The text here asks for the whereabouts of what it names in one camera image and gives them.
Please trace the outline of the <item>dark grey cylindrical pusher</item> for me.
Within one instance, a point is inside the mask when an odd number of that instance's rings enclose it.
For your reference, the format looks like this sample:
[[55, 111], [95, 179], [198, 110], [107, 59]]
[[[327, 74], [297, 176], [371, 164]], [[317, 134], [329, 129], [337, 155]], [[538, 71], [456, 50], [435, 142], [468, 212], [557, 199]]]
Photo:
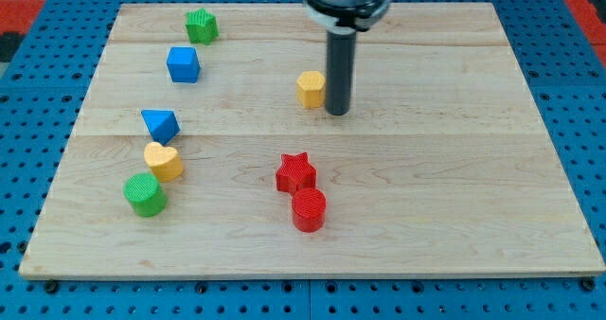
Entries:
[[333, 116], [349, 111], [356, 33], [327, 33], [325, 109]]

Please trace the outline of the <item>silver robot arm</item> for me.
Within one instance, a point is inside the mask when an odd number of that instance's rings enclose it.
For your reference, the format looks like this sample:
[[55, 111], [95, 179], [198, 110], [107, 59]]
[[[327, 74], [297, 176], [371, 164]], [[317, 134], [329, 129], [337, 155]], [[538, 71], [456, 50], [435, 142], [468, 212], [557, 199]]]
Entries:
[[386, 15], [393, 0], [303, 0], [309, 17], [327, 31], [325, 109], [343, 116], [350, 109], [357, 35]]

